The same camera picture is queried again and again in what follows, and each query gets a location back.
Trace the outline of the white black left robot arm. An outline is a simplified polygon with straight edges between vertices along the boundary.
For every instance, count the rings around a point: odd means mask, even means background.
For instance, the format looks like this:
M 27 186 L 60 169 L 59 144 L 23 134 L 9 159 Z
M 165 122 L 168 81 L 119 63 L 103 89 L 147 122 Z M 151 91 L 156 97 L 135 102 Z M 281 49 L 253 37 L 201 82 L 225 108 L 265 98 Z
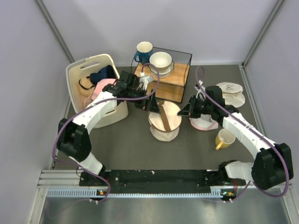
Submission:
M 97 98 L 88 107 L 70 119 L 62 119 L 58 125 L 58 134 L 54 148 L 75 161 L 82 169 L 90 172 L 90 180 L 101 185 L 106 174 L 103 165 L 92 154 L 89 134 L 95 125 L 121 102 L 133 101 L 137 109 L 160 113 L 155 92 L 152 89 L 139 88 L 140 78 L 128 72 L 122 72 L 113 84 L 103 87 Z

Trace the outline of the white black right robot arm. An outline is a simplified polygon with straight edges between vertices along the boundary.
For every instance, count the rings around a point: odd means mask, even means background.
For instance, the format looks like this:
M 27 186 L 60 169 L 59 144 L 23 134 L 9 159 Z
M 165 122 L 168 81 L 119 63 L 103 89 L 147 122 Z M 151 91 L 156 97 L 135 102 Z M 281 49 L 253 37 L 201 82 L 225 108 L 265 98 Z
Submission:
M 204 99 L 192 95 L 179 116 L 197 119 L 209 115 L 224 130 L 231 132 L 251 153 L 254 162 L 224 162 L 219 166 L 218 179 L 228 185 L 234 179 L 252 181 L 259 189 L 268 190 L 294 177 L 292 154 L 285 143 L 275 143 L 263 136 L 233 105 L 226 105 L 219 86 L 205 88 Z

